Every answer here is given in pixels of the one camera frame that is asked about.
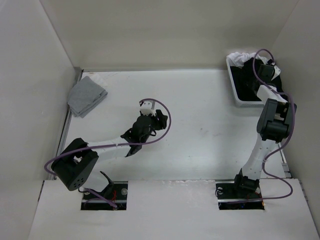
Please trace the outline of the black tank top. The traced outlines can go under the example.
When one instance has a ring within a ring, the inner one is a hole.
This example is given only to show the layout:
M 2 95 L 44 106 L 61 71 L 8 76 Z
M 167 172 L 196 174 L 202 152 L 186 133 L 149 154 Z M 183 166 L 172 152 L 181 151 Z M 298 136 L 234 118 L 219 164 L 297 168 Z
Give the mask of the black tank top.
M 269 65 L 271 66 L 272 60 L 269 60 L 267 63 L 263 63 L 262 60 L 256 59 L 254 66 L 256 73 L 258 74 L 259 78 L 261 80 L 266 80 L 266 78 L 262 75 L 260 75 L 260 65 Z M 256 96 L 256 92 L 258 91 L 258 88 L 256 87 L 253 89 L 253 85 L 257 83 L 260 85 L 260 83 L 257 81 L 255 82 L 256 77 L 253 72 L 253 57 L 246 61 L 244 63 L 244 66 L 242 68 L 231 66 L 230 70 L 233 77 L 233 82 L 235 85 L 236 93 L 238 98 L 241 101 L 247 101 L 247 102 L 261 102 L 261 100 Z M 282 88 L 282 81 L 281 77 L 278 75 L 276 78 L 274 78 L 272 81 L 269 81 L 272 86 L 276 87 L 277 92 L 283 92 Z

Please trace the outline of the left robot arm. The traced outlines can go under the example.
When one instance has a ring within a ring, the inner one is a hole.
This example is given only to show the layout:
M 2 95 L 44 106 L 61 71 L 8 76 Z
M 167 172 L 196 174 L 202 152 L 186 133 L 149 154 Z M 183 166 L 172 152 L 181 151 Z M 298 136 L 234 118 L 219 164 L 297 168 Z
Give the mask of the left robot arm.
M 171 115 L 164 115 L 160 109 L 155 114 L 141 114 L 120 137 L 101 143 L 89 143 L 82 138 L 73 140 L 61 155 L 54 158 L 51 164 L 52 174 L 56 175 L 69 191 L 76 189 L 95 189 L 100 199 L 108 199 L 112 195 L 112 186 L 100 182 L 96 186 L 86 181 L 98 161 L 114 158 L 127 158 L 135 155 L 147 145 L 150 136 L 155 137 L 157 131 L 168 130 L 171 126 Z

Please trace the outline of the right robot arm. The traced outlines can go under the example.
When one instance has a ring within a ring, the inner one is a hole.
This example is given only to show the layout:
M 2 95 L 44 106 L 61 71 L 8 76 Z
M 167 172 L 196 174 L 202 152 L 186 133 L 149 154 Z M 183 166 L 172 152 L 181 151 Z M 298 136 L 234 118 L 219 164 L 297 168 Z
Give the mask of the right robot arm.
M 272 83 L 275 67 L 269 64 L 257 65 L 252 61 L 254 79 L 248 82 L 248 86 L 256 93 L 263 103 L 263 110 L 258 119 L 256 132 L 257 140 L 245 165 L 234 178 L 232 192 L 238 198 L 244 198 L 254 194 L 259 188 L 261 174 L 277 178 L 266 172 L 267 160 L 286 146 L 280 148 L 277 145 L 286 140 L 288 142 L 295 126 L 296 105 L 292 98 Z

